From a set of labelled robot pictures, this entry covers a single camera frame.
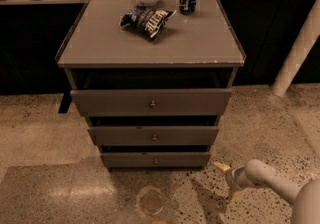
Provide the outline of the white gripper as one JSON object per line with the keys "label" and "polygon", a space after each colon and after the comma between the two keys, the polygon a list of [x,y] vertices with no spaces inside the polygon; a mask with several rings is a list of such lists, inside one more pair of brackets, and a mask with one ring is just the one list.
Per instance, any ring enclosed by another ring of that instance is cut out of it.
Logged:
{"label": "white gripper", "polygon": [[240,190],[246,188],[245,169],[243,167],[231,168],[229,165],[214,162],[213,165],[222,172],[226,172],[226,181],[231,188],[228,191],[228,202],[233,203]]}

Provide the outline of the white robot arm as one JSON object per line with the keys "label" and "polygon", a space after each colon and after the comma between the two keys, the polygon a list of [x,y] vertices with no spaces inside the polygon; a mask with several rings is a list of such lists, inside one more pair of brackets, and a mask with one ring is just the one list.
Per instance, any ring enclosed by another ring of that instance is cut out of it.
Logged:
{"label": "white robot arm", "polygon": [[292,206],[290,224],[320,224],[319,179],[299,186],[258,159],[248,160],[244,166],[236,168],[220,162],[213,165],[225,176],[230,202],[244,189],[269,188]]}

